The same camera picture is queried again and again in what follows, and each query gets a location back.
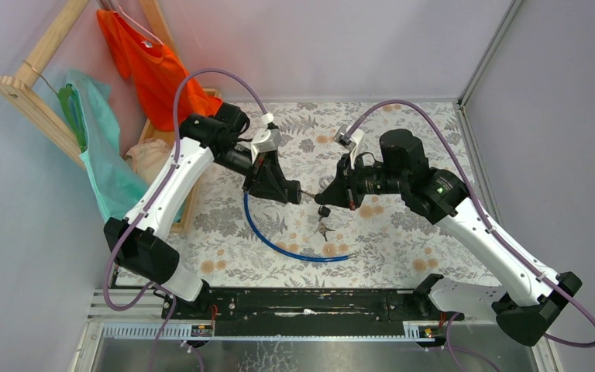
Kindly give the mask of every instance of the floral pattern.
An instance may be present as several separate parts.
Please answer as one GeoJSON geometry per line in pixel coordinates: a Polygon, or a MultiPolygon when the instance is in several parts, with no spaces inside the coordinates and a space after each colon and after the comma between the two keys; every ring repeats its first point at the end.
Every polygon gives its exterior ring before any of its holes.
{"type": "MultiPolygon", "coordinates": [[[[344,149],[333,143],[342,124],[351,124],[372,104],[276,103],[268,109],[280,127],[280,163],[286,178],[317,193],[333,178],[344,149]]],[[[444,133],[470,179],[456,115],[451,103],[422,103],[444,133]]],[[[259,109],[241,108],[252,119],[247,136],[261,127],[259,109]]],[[[424,144],[430,165],[457,173],[428,123],[411,108],[384,106],[361,129],[364,151],[380,160],[378,139],[387,130],[407,128],[424,144]]],[[[250,211],[266,238],[291,252],[318,257],[352,254],[338,263],[313,263],[285,257],[265,246],[247,225],[242,206],[241,175],[218,165],[201,178],[194,222],[187,235],[170,235],[184,264],[213,286],[414,288],[430,273],[457,281],[496,285],[494,276],[461,243],[412,213],[399,195],[367,195],[356,211],[333,208],[324,223],[334,231],[328,241],[315,230],[318,205],[303,197],[300,205],[249,199],[250,211]]],[[[141,277],[119,271],[117,285],[143,285],[141,277]]]]}

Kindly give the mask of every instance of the orange shirt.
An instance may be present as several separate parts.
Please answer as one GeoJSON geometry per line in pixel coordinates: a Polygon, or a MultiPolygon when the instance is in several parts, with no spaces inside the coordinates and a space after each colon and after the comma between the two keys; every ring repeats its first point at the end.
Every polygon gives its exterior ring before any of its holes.
{"type": "MultiPolygon", "coordinates": [[[[173,130],[174,95],[188,72],[166,45],[155,43],[137,33],[122,17],[98,10],[97,20],[123,78],[133,76],[138,100],[152,124],[159,130],[173,130]]],[[[193,112],[214,115],[222,100],[209,97],[200,84],[191,79],[179,101],[179,122],[193,112]]]]}

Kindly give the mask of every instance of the gray wall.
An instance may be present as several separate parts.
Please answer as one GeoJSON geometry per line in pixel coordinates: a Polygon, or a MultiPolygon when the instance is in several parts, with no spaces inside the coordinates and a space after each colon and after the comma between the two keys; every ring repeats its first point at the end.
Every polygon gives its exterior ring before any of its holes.
{"type": "MultiPolygon", "coordinates": [[[[64,3],[0,0],[0,75],[14,74],[64,3]]],[[[57,87],[70,66],[113,84],[126,145],[143,117],[88,7],[46,72],[57,87]]],[[[53,101],[41,80],[36,90],[53,101]]],[[[0,96],[0,371],[67,370],[107,258],[102,226],[86,173],[0,96]]]]}
{"type": "MultiPolygon", "coordinates": [[[[191,69],[225,68],[266,99],[379,100],[459,96],[510,0],[161,4],[191,69]]],[[[200,81],[249,100],[230,79],[200,81]]]]}
{"type": "MultiPolygon", "coordinates": [[[[578,274],[595,315],[595,2],[526,2],[468,109],[506,229],[578,274]]],[[[573,308],[552,330],[595,336],[573,308]]],[[[565,372],[595,370],[595,349],[559,352],[565,372]]]]}

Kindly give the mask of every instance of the blue cable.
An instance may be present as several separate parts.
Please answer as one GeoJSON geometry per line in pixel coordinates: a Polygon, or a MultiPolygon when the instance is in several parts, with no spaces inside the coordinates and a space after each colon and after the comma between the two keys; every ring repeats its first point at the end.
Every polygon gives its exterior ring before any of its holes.
{"type": "Polygon", "coordinates": [[[261,234],[261,231],[259,231],[259,229],[256,227],[256,225],[254,225],[254,222],[252,221],[252,215],[250,215],[250,213],[249,213],[248,198],[249,197],[248,197],[247,193],[243,194],[242,203],[243,203],[243,206],[245,207],[245,217],[247,217],[247,222],[249,223],[249,227],[251,227],[252,231],[254,231],[256,236],[258,236],[259,239],[261,239],[261,241],[264,242],[270,248],[276,250],[277,252],[283,254],[284,256],[289,256],[290,258],[295,258],[297,260],[303,260],[303,261],[338,262],[338,261],[345,261],[350,258],[350,256],[347,254],[345,256],[338,256],[338,257],[309,257],[309,256],[302,256],[301,254],[291,253],[287,250],[282,250],[280,247],[272,244],[268,239],[266,239],[266,237],[261,234]]]}

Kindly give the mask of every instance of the wooden rack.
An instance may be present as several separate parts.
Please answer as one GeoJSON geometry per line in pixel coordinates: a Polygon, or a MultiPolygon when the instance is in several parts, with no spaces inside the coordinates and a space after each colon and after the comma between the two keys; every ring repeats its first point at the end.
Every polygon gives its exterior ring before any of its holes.
{"type": "MultiPolygon", "coordinates": [[[[30,65],[23,63],[14,77],[6,75],[0,77],[0,94],[28,118],[42,133],[49,137],[79,167],[84,169],[85,166],[79,158],[81,151],[79,150],[76,136],[65,124],[65,121],[58,117],[45,101],[32,90],[32,87],[37,82],[40,74],[44,72],[53,55],[58,51],[67,34],[74,27],[78,17],[85,10],[89,1],[68,0],[67,4],[26,58],[26,61],[30,65]]],[[[174,40],[163,17],[158,0],[139,0],[139,3],[145,12],[145,17],[147,17],[154,34],[176,53],[174,40]]],[[[215,95],[217,97],[220,95],[219,91],[215,89],[205,89],[205,91],[209,95],[215,95]]],[[[145,129],[140,136],[140,141],[154,137],[162,138],[170,145],[174,141],[173,133],[154,131],[153,126],[150,125],[150,121],[147,120],[145,129]]],[[[181,220],[172,225],[171,231],[173,233],[185,233],[190,229],[193,204],[198,186],[199,182],[195,184],[191,193],[188,195],[181,220]]]]}

